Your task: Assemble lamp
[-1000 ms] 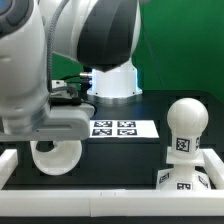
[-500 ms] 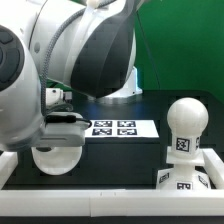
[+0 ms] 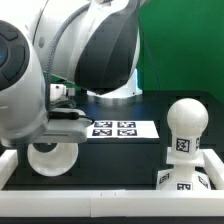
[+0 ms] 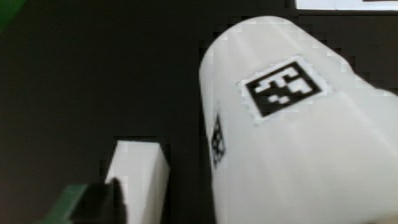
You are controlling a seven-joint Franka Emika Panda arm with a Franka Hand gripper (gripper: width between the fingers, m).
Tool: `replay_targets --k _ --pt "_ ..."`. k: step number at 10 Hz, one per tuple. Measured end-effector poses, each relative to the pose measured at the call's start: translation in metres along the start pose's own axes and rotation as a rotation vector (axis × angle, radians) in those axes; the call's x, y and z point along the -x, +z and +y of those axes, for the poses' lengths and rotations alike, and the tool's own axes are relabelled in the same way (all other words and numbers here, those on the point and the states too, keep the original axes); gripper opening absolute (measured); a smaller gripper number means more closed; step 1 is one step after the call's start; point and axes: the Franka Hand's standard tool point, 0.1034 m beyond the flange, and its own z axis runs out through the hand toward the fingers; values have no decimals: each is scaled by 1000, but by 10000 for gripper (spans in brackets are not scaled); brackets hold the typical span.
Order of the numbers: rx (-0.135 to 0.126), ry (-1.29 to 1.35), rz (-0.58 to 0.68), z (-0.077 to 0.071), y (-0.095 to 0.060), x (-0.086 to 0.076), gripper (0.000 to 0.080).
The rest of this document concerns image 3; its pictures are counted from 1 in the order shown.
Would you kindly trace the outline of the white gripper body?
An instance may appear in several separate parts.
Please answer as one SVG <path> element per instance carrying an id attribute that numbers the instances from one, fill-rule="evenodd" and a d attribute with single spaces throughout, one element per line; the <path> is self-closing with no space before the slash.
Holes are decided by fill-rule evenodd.
<path id="1" fill-rule="evenodd" d="M 87 128 L 94 119 L 82 110 L 56 108 L 50 112 L 45 133 L 35 143 L 83 143 L 87 140 Z"/>

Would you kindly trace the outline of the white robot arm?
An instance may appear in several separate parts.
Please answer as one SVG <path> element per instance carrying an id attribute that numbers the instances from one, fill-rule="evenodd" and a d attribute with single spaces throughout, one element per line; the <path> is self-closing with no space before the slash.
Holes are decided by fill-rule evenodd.
<path id="1" fill-rule="evenodd" d="M 97 95 L 125 86 L 141 0 L 0 0 L 0 143 L 80 143 L 91 119 L 52 100 L 52 77 Z"/>

